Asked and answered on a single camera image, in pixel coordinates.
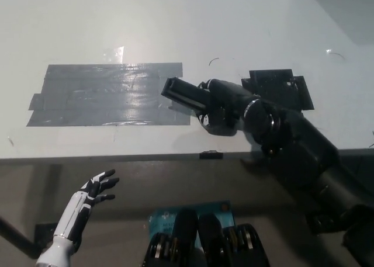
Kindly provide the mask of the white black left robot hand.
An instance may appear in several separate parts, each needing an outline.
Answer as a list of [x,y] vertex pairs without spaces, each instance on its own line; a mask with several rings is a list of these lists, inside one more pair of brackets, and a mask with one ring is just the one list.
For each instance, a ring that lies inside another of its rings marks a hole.
[[119,178],[112,177],[115,172],[111,169],[93,176],[71,196],[54,231],[54,236],[68,239],[74,244],[81,240],[93,207],[115,198],[115,195],[104,194],[105,190],[113,188],[118,183]]

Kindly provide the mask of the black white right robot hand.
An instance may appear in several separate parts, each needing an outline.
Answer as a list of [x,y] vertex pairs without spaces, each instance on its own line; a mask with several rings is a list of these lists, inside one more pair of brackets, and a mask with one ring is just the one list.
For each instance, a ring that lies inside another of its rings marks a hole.
[[198,88],[210,95],[208,107],[196,114],[199,123],[210,134],[233,136],[238,130],[238,122],[243,121],[243,130],[260,136],[267,132],[269,118],[261,98],[242,86],[210,79]]

